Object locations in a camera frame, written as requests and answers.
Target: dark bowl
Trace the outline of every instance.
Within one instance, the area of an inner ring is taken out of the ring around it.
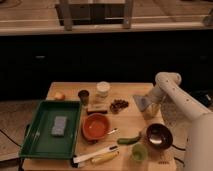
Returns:
[[[150,146],[158,150],[168,149],[173,143],[172,133],[162,124],[151,124],[146,130],[146,136]]]

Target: green cup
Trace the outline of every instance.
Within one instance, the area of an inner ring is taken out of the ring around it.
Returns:
[[[132,158],[136,162],[141,162],[148,157],[147,148],[143,144],[135,144],[132,147]]]

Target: cable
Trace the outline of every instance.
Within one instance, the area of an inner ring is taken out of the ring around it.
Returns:
[[[176,148],[177,150],[180,150],[180,151],[186,151],[185,148],[180,148],[180,147],[177,147],[176,145],[172,144],[172,147]]]
[[[15,142],[12,138],[10,138],[10,137],[9,137],[4,131],[2,131],[1,129],[0,129],[0,132],[1,132],[4,136],[6,136],[11,142],[13,142],[15,145],[21,147],[20,144],[18,144],[17,142]]]
[[[184,165],[184,161],[183,161],[183,160],[181,160],[181,159],[179,159],[179,158],[177,158],[177,157],[174,157],[174,159],[177,160],[178,162],[180,162],[181,164]]]

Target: orange bowl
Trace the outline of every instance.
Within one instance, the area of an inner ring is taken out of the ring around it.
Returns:
[[[100,113],[93,113],[87,116],[82,124],[84,137],[89,140],[103,139],[110,129],[108,118]]]

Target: white handle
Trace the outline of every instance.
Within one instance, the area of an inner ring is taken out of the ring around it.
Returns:
[[[86,155],[82,155],[82,156],[79,156],[79,157],[74,157],[73,158],[73,162],[74,163],[79,163],[79,162],[82,162],[82,161],[86,161],[94,156],[97,156],[97,155],[100,155],[100,154],[104,154],[104,153],[108,153],[108,152],[111,152],[111,151],[115,151],[117,150],[118,147],[117,146],[110,146],[110,147],[106,147],[106,148],[103,148],[99,151],[96,151],[94,153],[90,153],[90,154],[86,154]]]

